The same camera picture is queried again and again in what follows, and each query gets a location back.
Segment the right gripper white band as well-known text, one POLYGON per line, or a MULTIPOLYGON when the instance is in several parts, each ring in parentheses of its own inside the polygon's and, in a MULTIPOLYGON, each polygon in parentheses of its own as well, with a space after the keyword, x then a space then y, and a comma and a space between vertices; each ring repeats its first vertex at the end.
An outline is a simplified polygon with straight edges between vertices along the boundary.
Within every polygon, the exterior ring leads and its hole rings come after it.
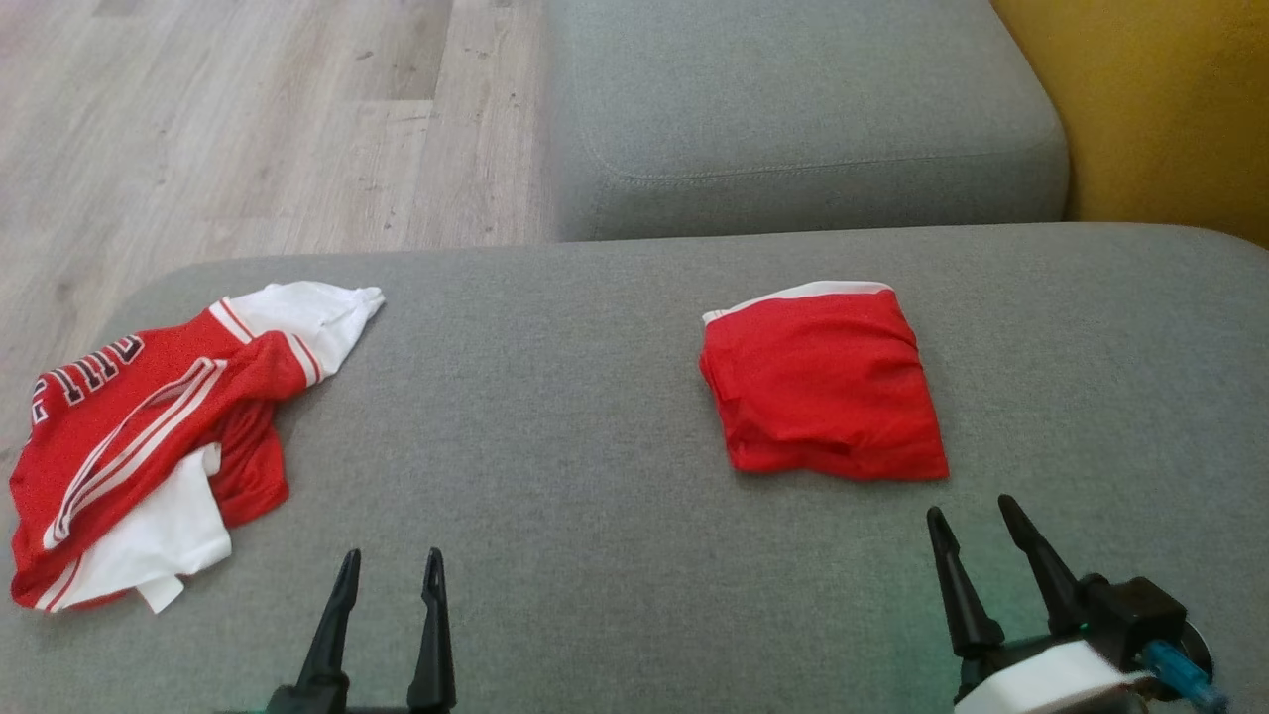
MULTIPOLYGON (((1057 550, 1010 495, 997 509, 1014 545, 1023 550, 1048 614, 1052 635, 1085 624, 1079 582, 1057 550)), ((938 507, 926 528, 952 651, 962 659, 956 713, 1148 713, 1155 681, 1137 665, 1121 665, 1088 637, 1037 637, 1006 643, 989 618, 961 561, 961 543, 938 507)))

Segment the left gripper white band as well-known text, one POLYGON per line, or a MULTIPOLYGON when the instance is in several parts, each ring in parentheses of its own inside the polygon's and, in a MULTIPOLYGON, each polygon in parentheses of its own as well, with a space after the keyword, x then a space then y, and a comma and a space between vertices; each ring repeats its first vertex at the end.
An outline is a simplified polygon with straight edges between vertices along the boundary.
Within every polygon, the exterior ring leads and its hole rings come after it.
POLYGON ((409 684, 409 700, 404 704, 371 706, 349 699, 352 687, 343 670, 343 656, 359 578, 360 550, 352 548, 344 555, 320 624, 313 632, 297 685, 277 687, 266 705, 217 713, 453 713, 457 705, 456 668, 440 548, 431 547, 426 553, 420 595, 426 616, 415 673, 409 684))

